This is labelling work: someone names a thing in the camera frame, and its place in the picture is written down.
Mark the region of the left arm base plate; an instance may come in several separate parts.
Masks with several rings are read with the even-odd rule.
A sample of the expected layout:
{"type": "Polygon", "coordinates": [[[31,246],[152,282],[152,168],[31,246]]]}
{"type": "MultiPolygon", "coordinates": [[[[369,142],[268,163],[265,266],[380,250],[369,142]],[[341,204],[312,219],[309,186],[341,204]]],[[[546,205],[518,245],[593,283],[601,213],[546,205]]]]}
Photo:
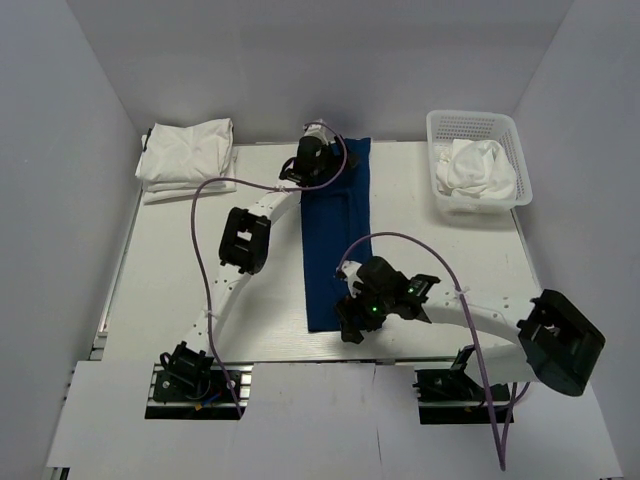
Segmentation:
{"type": "Polygon", "coordinates": [[[251,366],[240,365],[229,371],[230,384],[223,372],[213,367],[209,377],[195,389],[172,377],[160,364],[155,364],[144,418],[146,420],[237,421],[231,390],[235,391],[240,410],[244,412],[250,394],[251,366]]]}

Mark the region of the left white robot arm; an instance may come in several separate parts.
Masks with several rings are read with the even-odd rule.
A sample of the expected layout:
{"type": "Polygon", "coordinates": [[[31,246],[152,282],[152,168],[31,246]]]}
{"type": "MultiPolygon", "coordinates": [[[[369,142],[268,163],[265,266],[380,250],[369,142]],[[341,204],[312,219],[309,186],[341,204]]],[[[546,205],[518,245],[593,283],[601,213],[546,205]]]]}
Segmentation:
{"type": "Polygon", "coordinates": [[[299,140],[296,155],[283,164],[276,185],[270,187],[236,179],[236,184],[264,190],[266,194],[249,208],[234,207],[229,211],[218,249],[221,270],[213,283],[208,279],[198,245],[196,213],[203,190],[216,180],[208,179],[197,187],[190,209],[190,235],[205,288],[203,333],[208,350],[193,352],[186,342],[181,342],[172,354],[160,356],[163,370],[169,376],[168,383],[188,399],[200,400],[209,392],[212,385],[210,369],[214,363],[221,369],[226,382],[231,382],[229,372],[216,352],[215,338],[241,290],[266,264],[271,227],[300,203],[304,193],[330,186],[357,163],[357,156],[341,135],[335,135],[334,141],[329,142],[318,133],[307,132],[299,140]]]}

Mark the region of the blue t shirt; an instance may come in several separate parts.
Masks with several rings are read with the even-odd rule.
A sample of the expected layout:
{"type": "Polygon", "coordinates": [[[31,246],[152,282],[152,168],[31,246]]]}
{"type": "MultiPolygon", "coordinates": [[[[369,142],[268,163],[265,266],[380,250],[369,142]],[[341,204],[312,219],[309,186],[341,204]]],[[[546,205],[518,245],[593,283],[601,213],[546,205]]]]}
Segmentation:
{"type": "Polygon", "coordinates": [[[358,157],[352,170],[322,190],[304,192],[301,198],[301,234],[307,329],[311,333],[340,329],[334,305],[349,293],[335,277],[336,267],[349,246],[371,233],[371,139],[345,140],[358,157]]]}

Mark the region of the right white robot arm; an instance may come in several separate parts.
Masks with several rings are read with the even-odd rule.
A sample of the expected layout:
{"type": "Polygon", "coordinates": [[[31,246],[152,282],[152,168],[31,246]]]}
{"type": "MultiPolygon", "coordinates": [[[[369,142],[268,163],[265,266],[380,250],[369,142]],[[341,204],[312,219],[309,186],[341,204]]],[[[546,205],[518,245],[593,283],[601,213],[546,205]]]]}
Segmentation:
{"type": "Polygon", "coordinates": [[[584,393],[605,345],[604,335],[562,293],[538,297],[470,296],[432,275],[411,278],[374,256],[345,261],[336,276],[348,288],[337,302],[341,338],[359,344],[396,315],[426,324],[466,327],[502,344],[459,350],[443,379],[432,382],[445,398],[472,399],[487,385],[538,382],[570,397],[584,393]]]}

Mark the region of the white plastic basket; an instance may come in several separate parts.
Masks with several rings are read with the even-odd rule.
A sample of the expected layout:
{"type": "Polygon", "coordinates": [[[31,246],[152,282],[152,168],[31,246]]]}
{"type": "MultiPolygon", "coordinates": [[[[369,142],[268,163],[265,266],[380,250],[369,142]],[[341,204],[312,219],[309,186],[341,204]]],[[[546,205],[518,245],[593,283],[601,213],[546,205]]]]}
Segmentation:
{"type": "Polygon", "coordinates": [[[511,117],[433,110],[426,116],[426,133],[431,184],[440,211],[494,214],[533,200],[511,117]]]}

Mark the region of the white t shirt stack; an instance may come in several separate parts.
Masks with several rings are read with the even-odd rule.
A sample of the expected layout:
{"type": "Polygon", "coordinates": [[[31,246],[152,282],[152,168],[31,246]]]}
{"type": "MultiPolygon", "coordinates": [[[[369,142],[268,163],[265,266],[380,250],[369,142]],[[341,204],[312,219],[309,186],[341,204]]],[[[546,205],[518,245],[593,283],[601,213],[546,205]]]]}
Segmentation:
{"type": "Polygon", "coordinates": [[[203,195],[235,191],[233,128],[229,118],[189,127],[157,123],[150,128],[141,138],[142,153],[135,171],[142,183],[142,202],[188,199],[209,179],[214,181],[204,187],[203,195]]]}

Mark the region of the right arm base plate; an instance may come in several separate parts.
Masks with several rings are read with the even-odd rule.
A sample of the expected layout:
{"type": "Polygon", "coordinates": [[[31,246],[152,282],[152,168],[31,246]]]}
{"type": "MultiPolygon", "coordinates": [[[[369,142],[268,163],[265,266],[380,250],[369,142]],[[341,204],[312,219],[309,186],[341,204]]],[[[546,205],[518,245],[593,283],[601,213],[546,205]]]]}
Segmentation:
{"type": "Polygon", "coordinates": [[[415,371],[421,425],[489,425],[486,394],[461,371],[415,371]]]}

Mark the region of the crumpled white t shirt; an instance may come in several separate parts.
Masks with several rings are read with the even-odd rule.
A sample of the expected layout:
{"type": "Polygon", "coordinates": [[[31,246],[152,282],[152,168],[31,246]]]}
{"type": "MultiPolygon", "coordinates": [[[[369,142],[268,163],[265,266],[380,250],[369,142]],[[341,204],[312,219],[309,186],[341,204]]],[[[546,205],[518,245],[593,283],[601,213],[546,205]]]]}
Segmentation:
{"type": "Polygon", "coordinates": [[[517,174],[494,140],[454,139],[436,154],[436,185],[445,196],[507,201],[517,197],[517,174]]]}

